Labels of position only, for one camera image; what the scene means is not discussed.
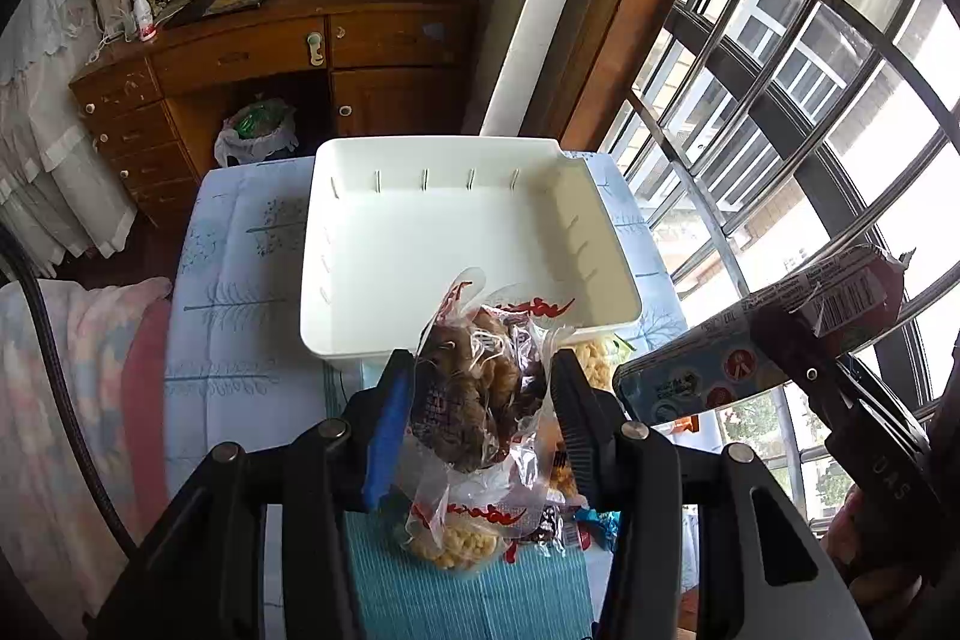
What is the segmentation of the red blue biscuit pack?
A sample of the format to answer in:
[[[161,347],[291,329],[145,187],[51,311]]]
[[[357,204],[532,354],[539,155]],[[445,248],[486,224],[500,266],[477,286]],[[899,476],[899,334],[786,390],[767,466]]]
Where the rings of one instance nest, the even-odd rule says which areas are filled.
[[[748,294],[613,374],[635,419],[664,424],[796,381],[809,364],[859,351],[900,315],[907,255],[854,244]]]

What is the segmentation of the nut snack clear bag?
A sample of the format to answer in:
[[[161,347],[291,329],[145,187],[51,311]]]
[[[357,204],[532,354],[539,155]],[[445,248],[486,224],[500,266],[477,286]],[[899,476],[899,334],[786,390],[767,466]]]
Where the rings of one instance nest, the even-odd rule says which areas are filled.
[[[512,560],[547,503],[569,507],[576,487],[550,361],[573,335],[577,303],[565,283],[493,291],[478,268],[449,284],[416,348],[395,476],[410,502],[397,532],[404,551],[416,530],[441,541],[444,526],[460,521],[499,534],[494,560]]]

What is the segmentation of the blue foil snack packet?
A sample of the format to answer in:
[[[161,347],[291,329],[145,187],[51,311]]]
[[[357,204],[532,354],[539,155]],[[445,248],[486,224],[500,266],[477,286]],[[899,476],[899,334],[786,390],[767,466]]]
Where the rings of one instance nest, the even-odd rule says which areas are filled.
[[[597,512],[589,507],[579,507],[574,510],[574,520],[578,521],[579,530],[589,534],[602,551],[615,551],[620,531],[620,514],[617,510]]]

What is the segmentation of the small puffed rice cake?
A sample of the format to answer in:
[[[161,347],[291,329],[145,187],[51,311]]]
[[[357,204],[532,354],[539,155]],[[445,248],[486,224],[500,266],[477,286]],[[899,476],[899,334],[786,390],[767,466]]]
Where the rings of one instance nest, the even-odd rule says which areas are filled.
[[[430,530],[410,534],[407,551],[440,572],[472,573],[491,564],[503,548],[499,534],[472,523],[448,523],[436,541]]]

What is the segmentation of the orange white snack bar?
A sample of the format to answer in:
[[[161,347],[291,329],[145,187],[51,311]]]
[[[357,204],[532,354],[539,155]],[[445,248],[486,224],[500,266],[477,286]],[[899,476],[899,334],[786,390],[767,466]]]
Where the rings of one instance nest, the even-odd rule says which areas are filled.
[[[672,434],[698,434],[700,432],[700,416],[682,416],[672,422]]]

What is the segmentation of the dark brownie clear wrapper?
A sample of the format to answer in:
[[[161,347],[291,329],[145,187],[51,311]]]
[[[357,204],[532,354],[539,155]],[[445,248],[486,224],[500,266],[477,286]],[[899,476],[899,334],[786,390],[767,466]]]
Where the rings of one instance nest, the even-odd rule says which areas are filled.
[[[539,523],[527,536],[524,544],[534,546],[544,555],[566,554],[581,546],[576,510],[566,505],[547,503]]]

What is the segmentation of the puffed rice cake pack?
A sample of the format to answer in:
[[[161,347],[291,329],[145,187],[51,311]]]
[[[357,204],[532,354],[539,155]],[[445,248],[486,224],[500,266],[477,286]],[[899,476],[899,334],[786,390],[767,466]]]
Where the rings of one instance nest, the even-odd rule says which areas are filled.
[[[583,369],[587,383],[597,390],[612,392],[613,374],[615,374],[615,346],[610,338],[597,338],[590,341],[575,342],[574,356]]]

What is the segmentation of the light blue tree tablecloth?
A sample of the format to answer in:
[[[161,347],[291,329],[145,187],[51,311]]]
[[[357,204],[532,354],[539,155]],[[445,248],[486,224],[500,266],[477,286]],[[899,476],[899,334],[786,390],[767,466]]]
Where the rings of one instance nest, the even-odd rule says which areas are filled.
[[[177,491],[225,440],[285,445],[345,406],[361,380],[302,346],[299,280],[313,161],[217,169],[190,216],[172,291],[163,458]],[[583,552],[594,615],[610,559]]]

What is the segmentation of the white plastic bin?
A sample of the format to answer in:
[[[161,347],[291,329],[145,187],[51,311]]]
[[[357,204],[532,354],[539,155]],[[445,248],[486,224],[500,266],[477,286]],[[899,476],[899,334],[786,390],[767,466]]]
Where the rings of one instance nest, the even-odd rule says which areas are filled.
[[[508,289],[592,338],[640,318],[601,177],[553,140],[363,136],[314,158],[299,336],[331,364],[413,347],[444,299]]]

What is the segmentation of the teal striped placemat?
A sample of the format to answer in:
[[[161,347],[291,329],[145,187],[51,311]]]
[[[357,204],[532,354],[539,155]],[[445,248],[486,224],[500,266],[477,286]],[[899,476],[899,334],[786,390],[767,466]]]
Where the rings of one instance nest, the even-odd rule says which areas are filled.
[[[370,638],[586,638],[594,622],[579,549],[522,548],[473,573],[446,573],[400,548],[407,500],[345,516],[364,635]]]

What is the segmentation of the metal window bars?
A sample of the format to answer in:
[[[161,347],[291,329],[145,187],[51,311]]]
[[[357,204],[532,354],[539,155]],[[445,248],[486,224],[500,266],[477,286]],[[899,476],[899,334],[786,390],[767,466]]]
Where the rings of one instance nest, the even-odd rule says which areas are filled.
[[[659,253],[642,356],[835,253],[900,259],[861,359],[913,409],[958,326],[958,14],[947,0],[669,0],[602,148]]]

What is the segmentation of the trash bin with bag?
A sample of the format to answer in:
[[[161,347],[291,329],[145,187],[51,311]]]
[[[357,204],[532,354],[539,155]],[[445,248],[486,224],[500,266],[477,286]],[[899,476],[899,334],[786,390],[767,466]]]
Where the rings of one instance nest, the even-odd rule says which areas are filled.
[[[295,109],[281,99],[249,104],[224,120],[213,143],[220,167],[257,164],[298,149]]]

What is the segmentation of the wooden desk with drawers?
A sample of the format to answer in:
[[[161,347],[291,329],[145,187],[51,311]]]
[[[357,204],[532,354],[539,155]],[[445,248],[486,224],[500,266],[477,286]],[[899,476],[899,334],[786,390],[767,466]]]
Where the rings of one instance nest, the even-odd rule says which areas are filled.
[[[475,0],[263,0],[107,47],[70,89],[135,206],[181,229],[224,120],[256,97],[293,107],[306,154],[332,136],[459,131],[475,23]]]

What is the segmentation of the white lace cover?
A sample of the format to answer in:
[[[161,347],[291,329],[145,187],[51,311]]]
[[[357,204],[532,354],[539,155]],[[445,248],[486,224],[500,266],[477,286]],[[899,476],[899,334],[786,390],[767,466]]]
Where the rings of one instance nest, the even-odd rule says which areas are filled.
[[[124,250],[137,214],[70,89],[99,41],[94,0],[21,0],[2,31],[2,224],[46,278]]]

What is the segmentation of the small white bottle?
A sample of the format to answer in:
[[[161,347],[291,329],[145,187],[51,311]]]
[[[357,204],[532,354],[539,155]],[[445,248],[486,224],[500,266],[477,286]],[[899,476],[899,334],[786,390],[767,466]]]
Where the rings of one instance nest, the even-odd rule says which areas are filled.
[[[151,41],[156,35],[156,21],[148,0],[133,0],[132,11],[140,41]]]

